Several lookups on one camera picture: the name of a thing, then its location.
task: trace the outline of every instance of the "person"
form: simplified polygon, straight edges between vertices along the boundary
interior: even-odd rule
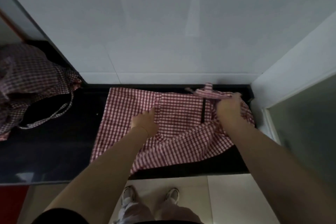
[[[154,112],[153,108],[133,117],[129,132],[82,171],[33,223],[107,224],[122,192],[118,224],[153,221],[134,188],[124,186],[138,151],[157,133]],[[239,93],[221,100],[217,115],[281,224],[336,223],[332,193],[288,150],[241,117]],[[201,223],[178,201],[178,190],[170,190],[158,209],[157,222]]]

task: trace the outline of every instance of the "crumpled checkered cloth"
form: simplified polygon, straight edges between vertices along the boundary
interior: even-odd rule
[[[132,116],[153,106],[154,122],[160,126],[159,131],[138,153],[131,174],[141,169],[204,160],[229,149],[233,143],[219,124],[214,103],[206,100],[202,124],[201,116],[203,98],[230,98],[233,93],[212,91],[212,84],[208,83],[194,94],[111,88],[91,162],[126,135]],[[241,115],[254,125],[244,101],[241,101]]]
[[[25,111],[34,102],[58,94],[71,94],[81,80],[74,71],[49,61],[39,49],[27,44],[0,48],[0,141],[19,125]],[[61,116],[71,107],[64,104],[51,117],[28,124],[33,128]]]

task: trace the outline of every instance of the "white shoe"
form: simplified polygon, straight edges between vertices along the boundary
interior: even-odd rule
[[[135,188],[132,185],[124,188],[123,193],[121,194],[121,206],[124,207],[129,203],[136,202],[136,200],[137,192]]]
[[[166,200],[170,200],[174,205],[179,203],[180,192],[177,188],[173,188],[166,194]]]

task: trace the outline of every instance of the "person's right arm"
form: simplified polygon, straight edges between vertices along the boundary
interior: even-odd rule
[[[241,117],[240,94],[220,101],[217,115],[281,224],[336,223],[332,193],[287,149]]]

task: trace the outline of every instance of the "black sleeve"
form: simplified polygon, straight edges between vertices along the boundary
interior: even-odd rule
[[[42,213],[32,224],[89,224],[79,213],[69,209],[55,208]]]

